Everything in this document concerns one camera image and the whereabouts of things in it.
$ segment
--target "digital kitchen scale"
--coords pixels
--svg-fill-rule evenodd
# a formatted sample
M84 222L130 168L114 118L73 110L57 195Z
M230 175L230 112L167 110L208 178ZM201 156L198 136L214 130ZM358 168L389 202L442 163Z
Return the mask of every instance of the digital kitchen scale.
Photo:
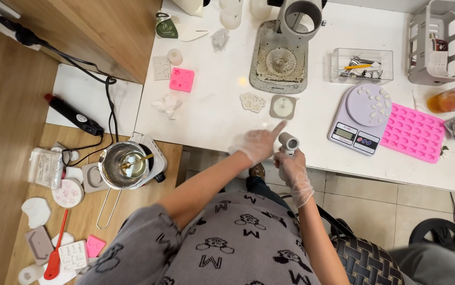
M328 139L372 156L384 134L392 110L389 94L380 86L361 83L343 96Z

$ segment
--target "hand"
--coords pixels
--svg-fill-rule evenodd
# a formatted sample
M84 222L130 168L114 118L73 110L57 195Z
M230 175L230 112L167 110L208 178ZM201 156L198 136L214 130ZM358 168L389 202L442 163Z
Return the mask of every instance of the hand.
M297 149L294 156L289 156L283 152L273 154L274 165L282 168L287 187L291 188L291 196L297 208L305 205L312 197L313 189L308 179L305 167L305 154Z
M252 161L252 166L270 158L273 154L273 143L286 124L287 121L281 121L273 131L250 130L246 132L242 144L230 146L229 153L243 152Z

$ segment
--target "pink fish mold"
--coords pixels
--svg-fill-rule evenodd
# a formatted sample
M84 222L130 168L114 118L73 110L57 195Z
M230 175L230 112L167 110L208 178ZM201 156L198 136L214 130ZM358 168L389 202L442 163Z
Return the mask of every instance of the pink fish mold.
M191 92L193 88L194 71L183 68L173 68L169 89Z
M396 103L390 117L381 145L429 163L439 161L444 120Z

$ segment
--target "clear acrylic box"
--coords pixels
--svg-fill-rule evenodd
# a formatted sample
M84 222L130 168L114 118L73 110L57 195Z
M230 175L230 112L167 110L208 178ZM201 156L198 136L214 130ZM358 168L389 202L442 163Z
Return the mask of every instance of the clear acrylic box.
M355 56L366 61L379 62L379 67L369 68L355 68L351 70L344 70L344 67L351 65L351 59ZM377 74L374 73L374 78L370 78L370 74L367 73L365 76L369 78L361 77L364 70L379 70L383 71L380 79L377 79ZM348 71L357 74L356 77L349 77L340 71ZM330 58L329 68L329 81L332 83L347 83L347 84L358 84L358 83L373 83L377 85L384 85L393 80L393 52L392 51L379 51L379 50L360 50L360 49L342 49L338 48L333 51Z

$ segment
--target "gray plastic organizer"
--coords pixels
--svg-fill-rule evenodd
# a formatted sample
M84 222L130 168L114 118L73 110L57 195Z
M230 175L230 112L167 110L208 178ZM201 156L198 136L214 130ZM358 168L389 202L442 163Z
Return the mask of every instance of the gray plastic organizer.
M414 84L439 86L444 83L455 81L455 53L449 53L447 59L450 76L433 76L428 72L432 42L429 34L434 32L439 39L449 43L452 51L455 44L455 1L454 0L431 0L421 9L410 22L410 56L409 56L409 80Z

